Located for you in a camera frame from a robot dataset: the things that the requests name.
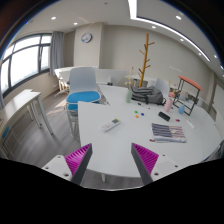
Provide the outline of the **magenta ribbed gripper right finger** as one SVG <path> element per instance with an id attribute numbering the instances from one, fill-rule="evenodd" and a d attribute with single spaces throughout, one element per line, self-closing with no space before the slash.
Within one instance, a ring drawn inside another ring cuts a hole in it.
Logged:
<path id="1" fill-rule="evenodd" d="M 144 185 L 181 169 L 181 166 L 166 154 L 157 154 L 136 143 L 131 144 L 131 154 Z"/>

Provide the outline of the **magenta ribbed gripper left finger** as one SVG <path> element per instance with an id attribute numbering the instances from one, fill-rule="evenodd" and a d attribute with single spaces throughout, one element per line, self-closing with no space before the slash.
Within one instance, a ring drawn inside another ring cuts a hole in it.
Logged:
<path id="1" fill-rule="evenodd" d="M 79 185 L 91 156 L 92 144 L 87 144 L 66 156 L 56 155 L 42 169 Z"/>

